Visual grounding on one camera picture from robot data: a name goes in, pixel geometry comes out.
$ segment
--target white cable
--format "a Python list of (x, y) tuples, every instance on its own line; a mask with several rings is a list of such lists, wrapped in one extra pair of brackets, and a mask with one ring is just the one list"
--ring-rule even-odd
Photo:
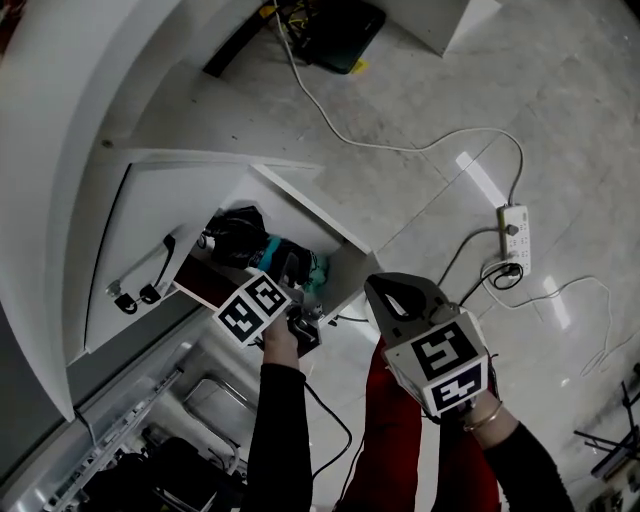
[(229, 466), (229, 469), (227, 470), (227, 475), (233, 475), (236, 469), (238, 469), (238, 466), (240, 465), (240, 450), (235, 445), (235, 443), (229, 443), (229, 446), (231, 446), (233, 450), (233, 462), (231, 463), (231, 465)]
[(458, 135), (458, 134), (462, 134), (462, 133), (471, 133), (471, 132), (482, 132), (482, 131), (501, 133), (502, 135), (508, 137), (510, 140), (512, 140), (516, 144), (516, 146), (518, 147), (518, 151), (520, 153), (520, 163), (519, 163), (519, 166), (518, 166), (518, 173), (516, 174), (516, 178), (513, 181), (513, 185), (511, 186), (511, 190), (509, 191), (509, 205), (513, 205), (514, 204), (513, 196), (514, 196), (514, 193), (515, 193), (516, 185), (518, 184), (518, 181), (520, 180), (520, 176), (522, 175), (522, 170), (524, 168), (524, 151), (522, 149), (522, 145), (520, 144), (520, 142), (518, 142), (518, 140), (513, 135), (511, 135), (509, 132), (507, 132), (505, 130), (502, 130), (500, 128), (493, 128), (493, 127), (462, 128), (460, 130), (455, 130), (455, 131), (452, 131), (450, 133), (447, 133), (446, 135), (443, 135), (442, 137), (440, 137), (439, 139), (435, 140), (431, 144), (428, 144), (427, 146), (424, 146), (422, 148), (415, 148), (415, 147), (407, 148), (407, 147), (387, 146), (385, 144), (369, 144), (367, 142), (358, 142), (358, 141), (355, 141), (355, 140), (351, 140), (351, 139), (345, 137), (344, 135), (342, 135), (338, 131), (338, 129), (333, 125), (333, 123), (331, 122), (331, 119), (329, 119), (329, 116), (325, 112), (324, 108), (322, 107), (322, 105), (320, 105), (320, 102), (318, 102), (318, 100), (313, 96), (313, 94), (311, 94), (311, 92), (309, 92), (309, 89), (307, 89), (307, 87), (304, 85), (304, 82), (302, 81), (302, 78), (300, 77), (300, 73), (298, 72), (298, 67), (296, 66), (295, 59), (293, 58), (293, 53), (291, 52), (291, 48), (289, 47), (289, 42), (287, 41), (287, 37), (285, 36), (284, 31), (282, 30), (282, 22), (280, 21), (280, 14), (278, 13), (278, 2), (277, 2), (277, 0), (273, 0), (273, 5), (275, 7), (275, 15), (276, 15), (276, 22), (278, 24), (278, 32), (280, 34), (280, 38), (282, 39), (282, 43), (284, 44), (284, 48), (285, 48), (285, 50), (287, 52), (287, 57), (289, 58), (289, 63), (291, 64), (291, 69), (293, 70), (293, 74), (295, 75), (296, 80), (298, 81), (298, 84), (300, 85), (300, 88), (304, 91), (304, 93), (307, 95), (307, 97), (313, 102), (313, 104), (318, 108), (318, 110), (320, 111), (320, 114), (322, 114), (322, 117), (326, 121), (326, 123), (329, 126), (329, 128), (331, 129), (331, 131), (336, 135), (336, 137), (338, 137), (341, 141), (346, 142), (347, 144), (351, 144), (352, 146), (358, 146), (358, 147), (362, 147), (362, 148), (387, 149), (387, 150), (390, 150), (390, 151), (402, 151), (402, 152), (405, 152), (405, 153), (422, 153), (423, 151), (428, 151), (429, 149), (435, 148), (436, 146), (440, 145), (442, 142), (444, 142), (445, 140), (449, 139), (450, 137), (453, 137), (454, 135)]
[[(385, 144), (370, 144), (370, 143), (367, 143), (367, 142), (358, 142), (358, 141), (349, 139), (348, 137), (345, 137), (344, 135), (342, 135), (338, 131), (338, 129), (334, 126), (334, 124), (331, 122), (331, 119), (329, 119), (328, 114), (326, 113), (326, 111), (324, 110), (324, 108), (322, 107), (320, 102), (315, 98), (315, 96), (313, 94), (311, 94), (309, 89), (307, 89), (307, 87), (304, 85), (304, 82), (302, 81), (302, 77), (300, 76), (300, 73), (298, 72), (298, 67), (296, 66), (296, 62), (295, 62), (295, 59), (293, 57), (293, 53), (291, 52), (291, 48), (289, 47), (289, 42), (287, 41), (287, 37), (285, 36), (284, 31), (282, 30), (282, 22), (280, 20), (280, 14), (278, 13), (278, 2), (277, 2), (277, 0), (273, 0), (273, 5), (275, 7), (275, 15), (276, 15), (276, 22), (277, 22), (277, 25), (278, 25), (278, 33), (280, 34), (280, 38), (282, 40), (282, 44), (284, 45), (284, 48), (286, 50), (287, 57), (289, 59), (289, 63), (291, 64), (291, 69), (293, 71), (293, 74), (296, 77), (296, 80), (297, 80), (298, 84), (300, 85), (300, 88), (302, 89), (302, 91), (313, 102), (313, 104), (316, 106), (316, 108), (318, 109), (320, 114), (322, 114), (322, 117), (324, 118), (325, 122), (327, 123), (327, 125), (329, 126), (331, 131), (336, 135), (336, 137), (338, 137), (341, 141), (343, 141), (343, 142), (345, 142), (347, 144), (351, 144), (352, 146), (358, 146), (358, 147), (363, 147), (363, 148), (371, 148), (371, 149), (386, 149), (386, 150), (390, 150), (390, 151), (402, 151), (402, 152), (405, 152), (405, 153), (422, 153), (424, 151), (428, 151), (430, 149), (433, 149), (433, 148), (437, 147), (438, 145), (443, 143), (445, 140), (453, 137), (454, 135), (458, 135), (458, 134), (462, 134), (462, 133), (481, 132), (481, 131), (489, 131), (489, 132), (500, 133), (500, 134), (504, 135), (505, 137), (509, 138), (511, 141), (513, 141), (515, 143), (515, 145), (518, 147), (518, 152), (520, 153), (520, 163), (519, 163), (519, 166), (518, 166), (518, 172), (517, 172), (516, 177), (515, 177), (515, 179), (513, 181), (513, 184), (511, 185), (511, 190), (509, 191), (509, 199), (508, 199), (508, 204), (510, 206), (514, 204), (514, 194), (515, 194), (516, 186), (518, 185), (518, 182), (520, 181), (520, 177), (522, 176), (522, 171), (524, 169), (524, 150), (522, 149), (522, 144), (520, 144), (518, 139), (516, 139), (513, 135), (511, 135), (509, 132), (507, 132), (505, 130), (502, 130), (500, 128), (488, 127), (488, 126), (487, 127), (477, 127), (477, 128), (462, 128), (460, 130), (455, 130), (453, 132), (447, 133), (446, 135), (443, 135), (442, 137), (440, 137), (439, 139), (436, 139), (431, 144), (428, 144), (427, 146), (424, 146), (422, 148), (415, 148), (415, 147), (407, 148), (407, 147), (389, 146), (389, 145), (385, 145)], [(482, 272), (481, 272), (481, 277), (484, 277), (487, 272), (489, 272), (492, 269), (496, 268), (498, 265), (502, 265), (504, 263), (506, 263), (506, 262), (505, 261), (500, 261), (500, 262), (492, 263), (492, 264), (484, 267), (482, 269)], [(580, 375), (582, 377), (585, 377), (585, 376), (589, 375), (593, 371), (594, 368), (602, 366), (602, 363), (604, 363), (604, 361), (611, 354), (613, 354), (613, 352), (615, 352), (616, 350), (618, 350), (622, 346), (624, 346), (627, 343), (629, 343), (635, 337), (635, 334), (634, 334), (633, 336), (630, 336), (627, 340), (622, 342), (620, 345), (614, 347), (611, 351), (608, 350), (609, 335), (610, 335), (610, 332), (611, 332), (611, 325), (613, 323), (613, 317), (612, 317), (612, 314), (611, 314), (611, 290), (609, 290), (609, 288), (604, 283), (602, 283), (602, 281), (600, 281), (598, 278), (596, 278), (594, 276), (580, 277), (578, 279), (574, 279), (573, 281), (570, 281), (570, 282), (562, 285), (556, 291), (554, 291), (554, 292), (552, 292), (552, 293), (550, 293), (548, 295), (544, 295), (542, 297), (536, 297), (534, 299), (529, 299), (529, 300), (523, 302), (522, 304), (516, 304), (514, 306), (510, 306), (509, 304), (505, 304), (504, 302), (502, 302), (489, 289), (489, 286), (487, 285), (487, 280), (483, 280), (482, 281), (482, 286), (487, 291), (487, 293), (489, 293), (489, 295), (491, 295), (491, 297), (493, 297), (493, 299), (498, 304), (500, 304), (502, 307), (504, 307), (506, 309), (510, 309), (510, 310), (516, 310), (516, 309), (520, 309), (521, 307), (524, 307), (524, 306), (529, 306), (531, 304), (535, 304), (536, 302), (540, 302), (540, 301), (548, 300), (548, 299), (553, 299), (554, 297), (559, 296), (564, 290), (566, 290), (567, 288), (573, 286), (574, 284), (582, 283), (582, 282), (585, 282), (585, 281), (594, 281), (599, 286), (601, 286), (602, 288), (604, 288), (606, 290), (606, 292), (607, 292), (607, 313), (608, 313), (608, 316), (609, 316), (609, 323), (607, 324), (607, 333), (605, 335), (605, 340), (604, 340), (604, 345), (602, 347), (602, 350), (600, 350), (597, 354), (595, 354), (589, 360), (589, 362), (584, 366), (582, 371), (580, 372)]]
[[(496, 263), (491, 263), (489, 265), (486, 265), (485, 267), (482, 268), (482, 272), (480, 273), (480, 277), (481, 278), (485, 277), (491, 270), (493, 270), (494, 268), (498, 267), (499, 265), (503, 265), (505, 263), (507, 263), (507, 262), (506, 261), (499, 261), (499, 262), (496, 262)], [(609, 322), (607, 324), (607, 332), (606, 332), (605, 338), (604, 338), (604, 345), (602, 346), (602, 349), (599, 350), (591, 359), (589, 359), (589, 362), (587, 362), (586, 365), (584, 365), (584, 367), (580, 371), (580, 376), (581, 377), (586, 377), (595, 368), (600, 368), (602, 366), (602, 364), (607, 360), (607, 358), (611, 354), (613, 354), (616, 350), (618, 350), (619, 348), (621, 348), (624, 345), (626, 345), (627, 343), (629, 343), (635, 337), (635, 334), (634, 334), (633, 336), (630, 336), (628, 339), (626, 339), (625, 341), (623, 341), (622, 343), (620, 343), (619, 345), (617, 345), (613, 349), (609, 350), (609, 348), (608, 348), (608, 346), (609, 346), (609, 336), (611, 334), (611, 325), (613, 324), (613, 315), (611, 313), (611, 290), (609, 289), (608, 286), (606, 286), (602, 281), (600, 281), (595, 276), (579, 277), (577, 279), (574, 279), (573, 281), (569, 281), (568, 283), (563, 284), (557, 290), (555, 290), (555, 291), (553, 291), (553, 292), (551, 292), (551, 293), (549, 293), (547, 295), (543, 295), (541, 297), (536, 297), (534, 299), (529, 299), (529, 300), (524, 301), (521, 304), (515, 304), (515, 305), (509, 305), (509, 304), (505, 304), (504, 302), (502, 302), (493, 293), (493, 291), (489, 288), (489, 286), (487, 285), (487, 281), (488, 281), (488, 279), (482, 281), (482, 286), (487, 291), (487, 293), (489, 295), (491, 295), (493, 300), (495, 300), (502, 307), (504, 307), (506, 309), (510, 309), (512, 311), (520, 309), (520, 308), (522, 308), (524, 306), (529, 306), (531, 304), (535, 304), (536, 302), (541, 302), (543, 300), (549, 300), (549, 299), (553, 299), (555, 297), (558, 297), (567, 288), (570, 288), (571, 286), (573, 286), (575, 284), (578, 284), (578, 283), (584, 283), (586, 281), (593, 281), (596, 284), (598, 284), (598, 286), (600, 286), (600, 287), (605, 289), (605, 291), (607, 292), (607, 315), (609, 317)]]

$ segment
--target electrical cord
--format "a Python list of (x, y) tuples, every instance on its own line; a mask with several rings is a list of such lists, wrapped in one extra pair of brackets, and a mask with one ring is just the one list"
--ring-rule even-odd
[(284, 34), (284, 30), (282, 30), (282, 21), (280, 20), (280, 14), (278, 12), (278, 1), (277, 0), (273, 0), (273, 6), (275, 7), (275, 15), (276, 15), (276, 22), (278, 24), (278, 33), (280, 34), (280, 39), (282, 40), (282, 43), (284, 45), (285, 51), (287, 52), (287, 57), (289, 59), (289, 63), (291, 64), (291, 69), (293, 71), (293, 74), (298, 82), (298, 85), (300, 85), (300, 88), (302, 89), (302, 91), (307, 95), (307, 97), (311, 100), (311, 102), (316, 106), (316, 108), (318, 109), (318, 111), (320, 112), (320, 114), (322, 114), (322, 117), (324, 118), (325, 122), (327, 123), (327, 125), (329, 126), (329, 128), (331, 129), (331, 131), (335, 134), (336, 137), (338, 137), (341, 141), (347, 143), (347, 144), (351, 144), (352, 146), (358, 146), (358, 147), (362, 147), (362, 148), (371, 148), (371, 149), (386, 149), (386, 150), (390, 150), (390, 151), (401, 151), (401, 152), (405, 152), (405, 153), (422, 153), (424, 151), (428, 151), (430, 149), (433, 149), (437, 146), (439, 146), (440, 144), (442, 144), (445, 140), (448, 140), (449, 138), (453, 137), (454, 135), (459, 135), (462, 133), (475, 133), (475, 132), (495, 132), (495, 133), (500, 133), (502, 135), (504, 135), (505, 137), (509, 138), (511, 141), (513, 141), (515, 143), (515, 145), (518, 147), (518, 152), (520, 153), (520, 163), (518, 165), (518, 172), (516, 174), (515, 180), (513, 181), (513, 184), (511, 185), (511, 190), (509, 191), (509, 206), (513, 206), (514, 204), (514, 195), (515, 195), (515, 190), (516, 190), (516, 186), (518, 185), (518, 182), (520, 181), (520, 177), (522, 176), (522, 171), (524, 169), (524, 150), (522, 149), (522, 145), (520, 144), (520, 142), (518, 141), (518, 139), (516, 139), (513, 135), (511, 135), (509, 132), (502, 130), (500, 128), (494, 128), (494, 127), (489, 127), (489, 126), (483, 126), (483, 127), (477, 127), (477, 128), (462, 128), (459, 130), (454, 130), (450, 133), (447, 133), (446, 135), (443, 135), (442, 137), (440, 137), (439, 139), (436, 139), (435, 141), (433, 141), (431, 144), (428, 144), (424, 147), (421, 148), (416, 148), (416, 147), (398, 147), (398, 146), (389, 146), (386, 144), (370, 144), (368, 142), (358, 142), (352, 139), (349, 139), (348, 137), (345, 137), (344, 135), (342, 135), (338, 129), (334, 126), (333, 122), (331, 121), (331, 119), (329, 119), (329, 115), (326, 113), (326, 111), (324, 110), (324, 108), (322, 107), (322, 105), (320, 104), (320, 102), (315, 98), (315, 96), (313, 94), (311, 94), (311, 92), (309, 91), (309, 89), (307, 89), (307, 87), (304, 85), (304, 82), (302, 81), (302, 77), (300, 76), (300, 73), (298, 72), (298, 67), (296, 65), (295, 59), (293, 58), (293, 53), (291, 52), (291, 47), (289, 46), (289, 42), (287, 41), (287, 37)]
[[(469, 297), (471, 297), (471, 295), (473, 295), (473, 292), (475, 292), (480, 287), (481, 284), (484, 284), (487, 279), (490, 279), (491, 276), (494, 276), (496, 274), (497, 276), (494, 278), (492, 282), (493, 286), (498, 290), (510, 290), (511, 288), (516, 286), (518, 283), (520, 283), (520, 281), (522, 281), (524, 271), (523, 271), (522, 265), (520, 265), (519, 263), (507, 263), (507, 262), (501, 261), (499, 267), (491, 269), (491, 271), (488, 273), (484, 273), (484, 272), (481, 273), (480, 279), (476, 282), (476, 284), (474, 284), (471, 287), (471, 289), (464, 295), (464, 297), (462, 297), (462, 299), (458, 303), (460, 307), (464, 306), (464, 303), (469, 299)], [(511, 283), (508, 286), (504, 286), (504, 287), (497, 286), (497, 280), (504, 277), (515, 277), (516, 279), (513, 283)]]
[(351, 459), (351, 465), (349, 466), (349, 472), (347, 473), (347, 478), (345, 478), (345, 480), (344, 480), (344, 484), (342, 484), (342, 491), (340, 492), (340, 498), (338, 499), (338, 502), (336, 503), (336, 507), (344, 499), (344, 495), (347, 492), (347, 484), (349, 483), (349, 478), (351, 478), (351, 472), (353, 471), (353, 467), (356, 464), (356, 460), (358, 460), (358, 455), (360, 455), (360, 450), (362, 450), (363, 446), (364, 446), (364, 434), (362, 434), (362, 441), (360, 441), (360, 446), (358, 446), (358, 449), (356, 450), (356, 453), (353, 456), (353, 459)]
[(447, 265), (447, 268), (445, 269), (445, 271), (442, 273), (442, 277), (438, 281), (438, 287), (442, 286), (442, 283), (447, 278), (447, 275), (449, 274), (449, 271), (453, 268), (453, 265), (455, 264), (455, 262), (457, 261), (458, 257), (462, 253), (462, 250), (465, 248), (465, 246), (471, 240), (473, 240), (476, 236), (481, 235), (482, 233), (499, 233), (499, 232), (500, 232), (500, 229), (498, 229), (498, 228), (480, 228), (480, 229), (476, 229), (475, 231), (472, 231), (471, 233), (469, 233), (467, 235), (467, 237), (460, 244), (460, 247), (458, 247), (458, 250), (453, 255), (453, 258), (449, 262), (449, 265)]
[[(486, 267), (484, 267), (482, 269), (481, 275), (484, 276), (485, 273), (490, 272), (490, 270), (492, 268), (495, 268), (497, 265), (499, 265), (501, 263), (504, 263), (504, 262), (496, 262), (496, 263), (492, 263), (490, 265), (487, 265)], [(487, 286), (485, 281), (482, 282), (482, 285), (484, 286), (484, 288), (487, 291), (487, 293), (489, 293), (489, 295), (491, 295), (493, 300), (495, 300), (498, 304), (500, 304), (502, 307), (504, 307), (506, 309), (515, 311), (515, 310), (523, 308), (525, 306), (529, 306), (531, 304), (535, 304), (536, 302), (541, 302), (543, 300), (549, 300), (549, 299), (553, 299), (555, 297), (558, 297), (567, 288), (570, 288), (573, 285), (576, 285), (578, 283), (584, 283), (586, 281), (591, 281), (591, 282), (596, 283), (601, 288), (604, 288), (604, 290), (607, 292), (607, 316), (608, 316), (607, 331), (606, 331), (606, 334), (605, 334), (604, 344), (602, 346), (602, 349), (599, 350), (591, 359), (589, 359), (587, 364), (585, 364), (584, 367), (582, 368), (582, 370), (580, 371), (580, 376), (581, 377), (586, 377), (595, 368), (600, 368), (602, 366), (602, 364), (608, 359), (608, 357), (611, 354), (613, 354), (616, 350), (618, 350), (619, 348), (623, 347), (627, 343), (631, 342), (631, 340), (633, 340), (635, 338), (636, 334), (638, 334), (637, 332), (634, 333), (633, 335), (629, 336), (625, 341), (623, 341), (619, 345), (615, 346), (613, 349), (609, 350), (609, 338), (610, 338), (610, 335), (611, 335), (611, 326), (613, 324), (613, 315), (611, 313), (611, 290), (609, 289), (609, 287), (607, 285), (605, 285), (602, 281), (600, 281), (595, 276), (579, 277), (577, 279), (569, 281), (566, 284), (563, 284), (557, 290), (555, 290), (555, 291), (553, 291), (551, 293), (548, 293), (547, 295), (542, 295), (540, 297), (535, 297), (533, 299), (529, 299), (529, 300), (526, 300), (526, 301), (524, 301), (524, 302), (522, 302), (520, 304), (515, 304), (515, 305), (505, 304), (503, 301), (501, 301), (493, 293), (493, 291)]]
[(327, 469), (329, 466), (331, 466), (331, 464), (333, 464), (335, 461), (337, 461), (340, 457), (342, 457), (347, 450), (351, 447), (351, 443), (353, 442), (353, 435), (351, 434), (351, 431), (347, 428), (347, 426), (342, 422), (342, 420), (340, 418), (338, 418), (338, 416), (336, 415), (336, 413), (334, 413), (331, 409), (329, 409), (329, 407), (327, 407), (327, 405), (320, 399), (320, 397), (316, 394), (316, 392), (311, 388), (311, 386), (309, 386), (309, 384), (307, 384), (306, 382), (304, 383), (304, 387), (307, 389), (307, 391), (309, 392), (309, 394), (314, 398), (314, 400), (316, 402), (318, 402), (318, 405), (320, 407), (322, 407), (326, 412), (329, 413), (329, 415), (336, 420), (336, 422), (338, 423), (338, 425), (340, 425), (342, 427), (342, 429), (347, 433), (347, 437), (348, 437), (348, 441), (347, 441), (347, 445), (340, 451), (340, 453), (338, 453), (338, 455), (336, 455), (333, 459), (331, 459), (329, 462), (327, 462), (324, 466), (322, 466), (320, 469), (316, 470), (315, 473), (313, 473), (313, 475), (311, 476), (311, 481), (314, 482), (316, 477), (322, 473), (325, 469)]

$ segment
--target person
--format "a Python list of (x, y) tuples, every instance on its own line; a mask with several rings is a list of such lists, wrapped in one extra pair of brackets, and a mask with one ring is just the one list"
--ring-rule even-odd
[[(242, 512), (307, 512), (313, 483), (297, 340), (278, 318), (264, 333), (264, 360)], [(412, 512), (418, 487), (421, 407), (382, 358), (366, 384), (363, 451), (337, 512)], [(498, 482), (512, 512), (573, 511), (544, 447), (490, 390), (460, 422), (443, 417), (433, 512), (497, 512)]]

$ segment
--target red pants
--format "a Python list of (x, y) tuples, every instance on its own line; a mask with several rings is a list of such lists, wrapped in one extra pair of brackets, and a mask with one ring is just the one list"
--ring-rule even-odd
[[(367, 379), (364, 449), (338, 511), (413, 512), (415, 508), (421, 408), (386, 369), (383, 348), (381, 339)], [(498, 483), (480, 445), (458, 426), (441, 428), (433, 512), (499, 510)]]

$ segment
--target cabinet door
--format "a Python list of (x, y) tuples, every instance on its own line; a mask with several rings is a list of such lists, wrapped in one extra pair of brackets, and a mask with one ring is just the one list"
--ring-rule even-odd
[[(132, 165), (114, 202), (91, 286), (86, 348), (109, 341), (160, 301), (139, 300), (155, 284), (164, 296), (175, 274), (225, 197), (247, 170), (235, 163), (144, 163)], [(171, 251), (163, 244), (170, 235)], [(137, 301), (123, 312), (107, 289), (119, 281), (122, 294)]]

